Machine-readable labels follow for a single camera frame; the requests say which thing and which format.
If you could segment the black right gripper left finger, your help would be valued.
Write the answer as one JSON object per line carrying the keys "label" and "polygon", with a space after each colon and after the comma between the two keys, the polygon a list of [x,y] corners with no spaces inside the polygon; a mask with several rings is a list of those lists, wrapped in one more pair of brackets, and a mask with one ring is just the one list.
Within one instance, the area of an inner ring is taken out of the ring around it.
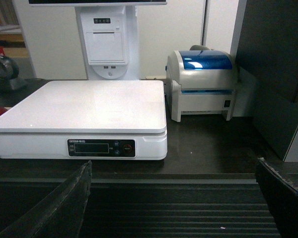
{"label": "black right gripper left finger", "polygon": [[88,161],[26,214],[0,232],[0,238],[77,238],[90,195]]}

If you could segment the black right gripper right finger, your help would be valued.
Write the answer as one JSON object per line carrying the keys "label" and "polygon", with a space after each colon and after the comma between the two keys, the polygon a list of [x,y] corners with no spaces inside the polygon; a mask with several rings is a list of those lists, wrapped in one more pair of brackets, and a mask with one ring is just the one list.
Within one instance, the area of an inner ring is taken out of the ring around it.
{"label": "black right gripper right finger", "polygon": [[283,238],[298,238],[298,182],[259,158],[256,182]]}

